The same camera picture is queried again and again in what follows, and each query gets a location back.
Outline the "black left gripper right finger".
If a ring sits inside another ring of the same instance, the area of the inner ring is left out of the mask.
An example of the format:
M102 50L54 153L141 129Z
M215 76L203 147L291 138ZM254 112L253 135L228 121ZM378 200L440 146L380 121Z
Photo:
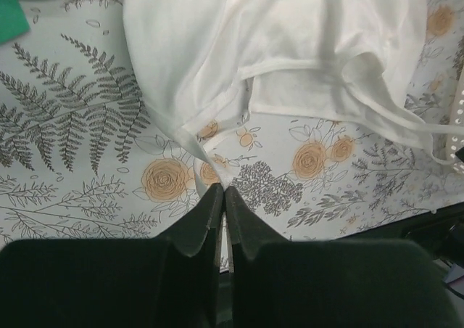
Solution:
M225 191L235 327L460 327L438 268L402 239L292 242Z

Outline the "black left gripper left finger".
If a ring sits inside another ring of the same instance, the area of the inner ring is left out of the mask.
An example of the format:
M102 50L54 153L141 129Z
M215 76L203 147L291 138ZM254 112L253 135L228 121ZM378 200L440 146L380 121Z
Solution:
M153 238L21 239L1 250L3 327L214 327L223 188Z

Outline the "white tank top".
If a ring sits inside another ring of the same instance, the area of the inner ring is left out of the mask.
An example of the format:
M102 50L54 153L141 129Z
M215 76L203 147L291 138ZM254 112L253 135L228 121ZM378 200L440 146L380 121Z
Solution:
M463 135L405 108L427 0L124 0L130 60L155 126L203 161L213 118L353 122L428 154Z

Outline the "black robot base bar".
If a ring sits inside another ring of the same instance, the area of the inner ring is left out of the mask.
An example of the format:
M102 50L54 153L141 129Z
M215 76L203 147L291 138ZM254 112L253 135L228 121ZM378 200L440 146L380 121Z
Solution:
M463 203L440 208L405 233L435 258L463 267Z

